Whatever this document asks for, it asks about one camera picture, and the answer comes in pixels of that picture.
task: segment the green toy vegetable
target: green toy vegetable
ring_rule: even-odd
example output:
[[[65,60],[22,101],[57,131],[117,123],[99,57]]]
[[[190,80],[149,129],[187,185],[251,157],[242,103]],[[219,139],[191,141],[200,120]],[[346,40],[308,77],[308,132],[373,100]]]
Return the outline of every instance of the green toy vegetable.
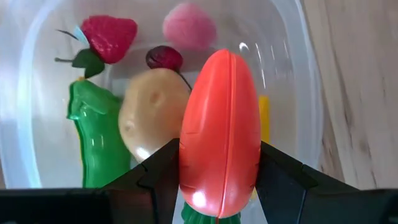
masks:
[[[130,170],[130,152],[121,139],[121,100],[88,80],[70,85],[68,119],[75,121],[83,161],[83,187],[103,187]]]
[[[195,211],[186,202],[184,203],[181,217],[184,220],[184,224],[241,224],[240,213],[233,215],[232,217],[218,219]]]

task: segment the clear plastic box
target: clear plastic box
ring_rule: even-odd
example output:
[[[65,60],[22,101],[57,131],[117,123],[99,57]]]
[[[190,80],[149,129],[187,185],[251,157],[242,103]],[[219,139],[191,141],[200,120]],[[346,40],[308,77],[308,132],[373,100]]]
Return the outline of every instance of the clear plastic box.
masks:
[[[94,14],[134,19],[139,31],[127,57],[92,79],[122,95],[129,75],[147,69],[145,53],[167,44],[162,22],[180,2],[5,3],[0,20],[0,156],[7,188],[81,187],[79,139],[73,122],[65,117],[68,86],[83,71],[53,59],[73,57],[83,46],[55,30],[73,30]],[[252,69],[258,94],[269,96],[271,144],[316,168],[323,124],[320,77],[300,1],[191,2],[216,22],[218,41],[213,48],[240,53]],[[196,60],[182,68],[190,82],[210,53],[211,49],[203,55],[182,52],[185,61]]]

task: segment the plastic toy food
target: plastic toy food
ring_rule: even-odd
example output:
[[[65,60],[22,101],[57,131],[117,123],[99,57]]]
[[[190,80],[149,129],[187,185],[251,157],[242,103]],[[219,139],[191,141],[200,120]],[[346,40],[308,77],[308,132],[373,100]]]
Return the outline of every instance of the plastic toy food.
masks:
[[[180,136],[189,93],[177,73],[165,68],[133,76],[119,114],[124,143],[142,162]]]
[[[184,80],[185,84],[192,90],[191,85],[180,73],[183,58],[174,48],[169,46],[158,46],[148,51],[146,62],[149,68],[168,68],[177,72]]]
[[[137,24],[132,19],[90,16],[83,21],[81,30],[103,62],[113,64],[126,55],[136,38]]]
[[[261,141],[270,143],[269,127],[269,99],[267,96],[259,97],[260,121],[261,121]]]
[[[174,46],[188,50],[206,50],[217,38],[215,23],[190,2],[181,3],[169,12],[163,33]]]
[[[82,38],[67,31],[58,31],[76,40]],[[72,63],[75,68],[85,68],[85,78],[89,78],[101,73],[105,63],[117,63],[126,55],[137,35],[137,24],[132,19],[90,16],[83,21],[81,31],[90,43],[90,48],[81,50],[73,60],[55,58],[55,61]]]
[[[130,170],[118,129],[120,107],[120,99],[88,80],[70,85],[68,119],[80,137],[84,187],[103,187]]]
[[[208,215],[202,215],[191,208],[187,203],[184,203],[184,208],[181,212],[181,217],[184,224],[240,224],[241,214],[238,213],[228,218],[217,218]]]
[[[260,117],[250,69],[227,50],[199,74],[180,137],[180,188],[196,211],[225,218],[248,203],[260,159]]]

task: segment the red strawberry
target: red strawberry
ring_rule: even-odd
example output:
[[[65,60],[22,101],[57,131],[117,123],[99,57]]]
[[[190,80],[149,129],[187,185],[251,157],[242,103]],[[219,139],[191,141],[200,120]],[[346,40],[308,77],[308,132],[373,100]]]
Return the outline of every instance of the red strawberry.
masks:
[[[100,59],[113,64],[126,55],[137,35],[137,24],[132,19],[90,16],[83,21],[81,30]]]

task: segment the wooden table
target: wooden table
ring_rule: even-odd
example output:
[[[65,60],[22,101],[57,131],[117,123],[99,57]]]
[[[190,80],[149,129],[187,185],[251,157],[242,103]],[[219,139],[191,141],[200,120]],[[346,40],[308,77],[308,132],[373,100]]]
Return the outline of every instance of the wooden table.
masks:
[[[320,170],[398,187],[398,1],[301,1],[324,89]]]

